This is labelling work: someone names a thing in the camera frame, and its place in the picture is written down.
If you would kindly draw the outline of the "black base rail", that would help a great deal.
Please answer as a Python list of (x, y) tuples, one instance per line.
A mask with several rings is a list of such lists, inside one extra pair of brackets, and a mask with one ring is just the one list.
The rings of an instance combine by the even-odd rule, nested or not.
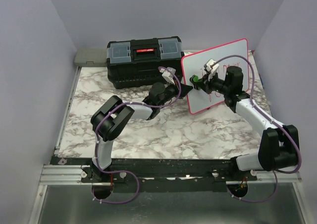
[(50, 165), (80, 166), (82, 182), (98, 192), (225, 192), (227, 186), (258, 181), (255, 170), (232, 172), (230, 160), (113, 159), (105, 173), (85, 158), (53, 157)]

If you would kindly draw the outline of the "grey plastic case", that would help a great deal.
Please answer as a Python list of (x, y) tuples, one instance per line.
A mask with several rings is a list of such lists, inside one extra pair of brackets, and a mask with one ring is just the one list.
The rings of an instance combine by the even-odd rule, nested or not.
[(79, 67), (106, 67), (106, 49), (78, 49), (74, 63)]

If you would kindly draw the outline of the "aluminium extrusion frame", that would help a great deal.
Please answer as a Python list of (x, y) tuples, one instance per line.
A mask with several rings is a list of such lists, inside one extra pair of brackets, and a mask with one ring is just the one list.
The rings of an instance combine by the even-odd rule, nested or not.
[(92, 203), (91, 183), (82, 182), (78, 165), (45, 165), (28, 223), (79, 224)]

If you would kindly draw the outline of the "green whiteboard eraser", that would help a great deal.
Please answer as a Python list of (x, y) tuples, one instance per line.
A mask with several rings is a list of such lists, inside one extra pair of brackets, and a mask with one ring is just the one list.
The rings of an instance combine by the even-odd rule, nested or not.
[(190, 78), (190, 82), (192, 83), (193, 88), (194, 88), (195, 90), (199, 90), (198, 81), (199, 81), (199, 78), (198, 78), (197, 75), (193, 75), (193, 76)]

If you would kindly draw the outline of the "pink framed whiteboard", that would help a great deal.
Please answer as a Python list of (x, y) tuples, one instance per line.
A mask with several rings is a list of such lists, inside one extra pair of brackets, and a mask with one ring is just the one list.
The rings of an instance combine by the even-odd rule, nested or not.
[[(192, 86), (193, 84), (190, 82), (190, 78), (194, 75), (198, 76), (199, 79), (202, 78), (203, 75), (206, 74), (204, 65), (209, 60), (216, 62), (229, 55), (239, 55), (244, 58), (248, 58), (248, 40), (243, 38), (184, 56), (181, 60), (184, 83)], [(222, 80), (225, 79), (226, 70), (230, 66), (237, 66), (241, 68), (244, 75), (242, 83), (243, 90), (246, 92), (249, 90), (250, 69), (246, 61), (238, 57), (232, 57), (223, 60), (218, 64), (219, 67), (217, 73), (218, 77)], [(218, 92), (212, 92), (208, 95), (202, 90), (193, 89), (187, 94), (187, 101), (189, 112), (191, 114), (196, 114), (222, 103), (224, 101), (224, 97)]]

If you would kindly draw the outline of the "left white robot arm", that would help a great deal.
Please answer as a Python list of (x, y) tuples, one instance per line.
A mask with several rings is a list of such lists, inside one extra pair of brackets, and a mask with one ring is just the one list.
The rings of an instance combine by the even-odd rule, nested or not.
[(107, 100), (91, 118), (96, 137), (95, 151), (92, 158), (93, 177), (99, 182), (109, 178), (111, 152), (114, 140), (121, 134), (128, 121), (132, 119), (152, 120), (162, 108), (170, 106), (184, 98), (192, 86), (176, 83), (165, 86), (155, 83), (142, 102), (127, 102), (114, 95)]

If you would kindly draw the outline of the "black plastic toolbox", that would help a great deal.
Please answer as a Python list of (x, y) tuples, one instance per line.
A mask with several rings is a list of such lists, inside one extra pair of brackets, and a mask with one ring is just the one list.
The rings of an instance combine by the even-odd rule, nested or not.
[(106, 52), (107, 77), (116, 89), (164, 83), (160, 66), (174, 68), (175, 75), (182, 79), (184, 51), (178, 36), (112, 41)]

